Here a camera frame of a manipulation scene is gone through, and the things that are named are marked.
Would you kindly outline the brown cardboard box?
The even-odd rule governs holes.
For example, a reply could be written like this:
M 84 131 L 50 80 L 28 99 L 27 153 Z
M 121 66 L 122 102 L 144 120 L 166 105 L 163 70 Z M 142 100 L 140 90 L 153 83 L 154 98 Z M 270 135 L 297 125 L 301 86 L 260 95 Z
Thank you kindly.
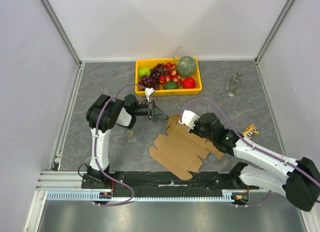
M 224 153 L 210 141 L 190 133 L 189 128 L 179 123 L 180 115 L 169 117 L 165 126 L 166 135 L 160 133 L 149 148 L 150 156 L 183 181 L 193 178 L 209 154 L 220 160 Z

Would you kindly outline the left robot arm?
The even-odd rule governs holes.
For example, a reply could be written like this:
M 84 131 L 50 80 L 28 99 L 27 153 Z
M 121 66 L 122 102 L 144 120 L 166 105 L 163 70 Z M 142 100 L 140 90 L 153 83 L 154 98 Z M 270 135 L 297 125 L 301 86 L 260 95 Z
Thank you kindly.
M 92 136 L 91 161 L 87 174 L 92 183 L 99 189 L 106 188 L 110 183 L 109 171 L 109 140 L 115 125 L 132 129 L 137 117 L 147 116 L 150 120 L 168 120 L 169 116 L 161 111 L 154 99 L 139 102 L 135 95 L 128 94 L 122 99 L 111 99 L 102 94 L 89 107 L 86 121 Z

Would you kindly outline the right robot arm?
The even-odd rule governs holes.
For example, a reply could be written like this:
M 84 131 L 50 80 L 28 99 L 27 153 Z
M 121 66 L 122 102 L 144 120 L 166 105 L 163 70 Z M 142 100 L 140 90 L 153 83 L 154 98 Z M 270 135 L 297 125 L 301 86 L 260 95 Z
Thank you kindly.
M 214 113 L 198 116 L 185 110 L 181 124 L 209 141 L 219 152 L 243 159 L 231 170 L 229 183 L 235 189 L 256 186 L 284 196 L 296 208 L 310 212 L 320 197 L 320 172 L 307 157 L 294 159 L 264 148 L 249 138 L 225 128 Z

